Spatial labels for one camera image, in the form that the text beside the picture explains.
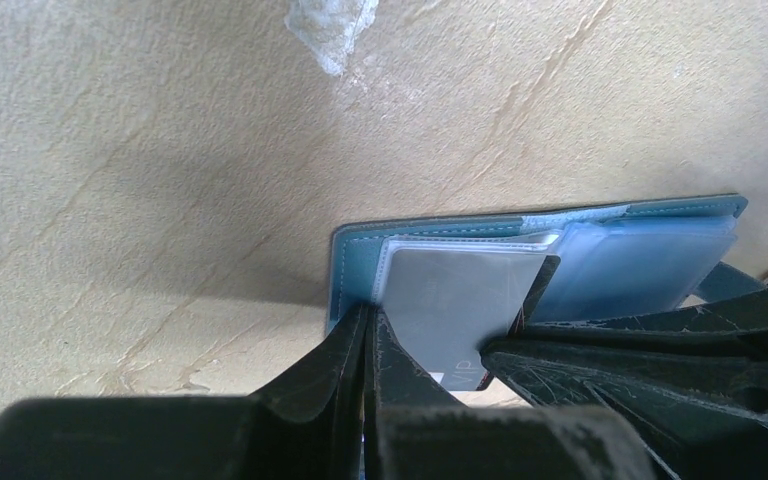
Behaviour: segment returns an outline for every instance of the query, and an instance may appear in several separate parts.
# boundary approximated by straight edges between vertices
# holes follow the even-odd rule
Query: white paint patch
[[[360,32],[375,21],[378,0],[291,0],[284,24],[329,75],[340,75]]]

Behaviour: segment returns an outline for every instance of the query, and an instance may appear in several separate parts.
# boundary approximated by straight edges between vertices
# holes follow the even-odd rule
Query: textured surface
[[[768,270],[768,2],[0,2],[0,409],[248,392],[321,338],[349,221],[737,191]]]

